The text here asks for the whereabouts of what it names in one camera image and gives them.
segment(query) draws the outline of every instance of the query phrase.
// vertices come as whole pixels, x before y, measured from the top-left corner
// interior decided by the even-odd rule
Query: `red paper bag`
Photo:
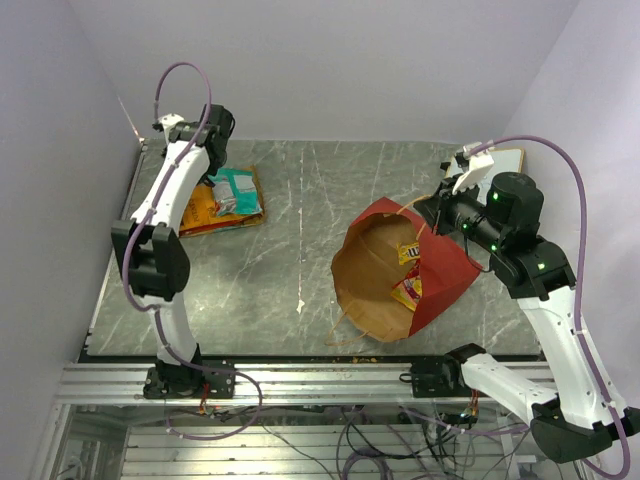
[[[422,298],[415,312],[393,299],[391,289],[413,265],[399,265],[397,246],[415,243],[425,223],[409,210],[397,213],[401,207],[385,197],[369,206],[350,225],[331,264],[343,312],[363,332],[361,336],[381,342],[407,338],[427,326],[479,273],[453,240],[425,228],[418,239]]]

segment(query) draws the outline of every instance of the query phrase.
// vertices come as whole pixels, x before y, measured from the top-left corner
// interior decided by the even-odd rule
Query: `yellow snack bag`
[[[398,262],[400,265],[418,260],[420,258],[420,244],[412,243],[411,245],[398,245]]]

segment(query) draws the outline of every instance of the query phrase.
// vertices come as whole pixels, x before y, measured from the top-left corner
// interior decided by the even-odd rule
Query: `chip bag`
[[[422,298],[422,280],[420,280],[420,260],[409,270],[409,273],[393,286],[391,296],[412,312],[416,311]]]

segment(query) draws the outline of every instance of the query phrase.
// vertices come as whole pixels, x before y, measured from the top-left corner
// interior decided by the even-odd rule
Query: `metal frame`
[[[541,386],[554,388],[546,362],[504,362]],[[198,405],[200,399],[146,400],[142,397],[150,364],[72,364],[64,369],[56,402],[68,405]],[[408,363],[236,363],[236,369],[260,383],[265,405],[416,405],[433,398],[414,398],[411,385],[399,381]],[[439,397],[438,402],[466,403],[467,397]],[[494,402],[488,398],[481,401]],[[234,398],[217,405],[257,403],[255,387],[237,377]]]

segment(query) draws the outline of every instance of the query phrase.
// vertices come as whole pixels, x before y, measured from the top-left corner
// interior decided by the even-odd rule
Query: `gray marble tabletop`
[[[162,141],[148,142],[130,211],[159,171],[162,148]],[[331,259],[350,222],[382,196],[404,204],[433,192],[443,176],[440,163],[456,148],[426,142],[229,142],[227,167],[257,167],[267,219],[260,226],[182,239],[191,259],[187,313],[202,353],[420,355],[469,342],[492,353],[538,353],[531,326],[493,274],[481,274],[454,305],[408,339],[324,344],[341,316]],[[486,264],[479,248],[471,246],[470,254]],[[126,302],[113,261],[94,318],[89,354],[155,355],[149,319]],[[335,341],[358,333],[342,322]]]

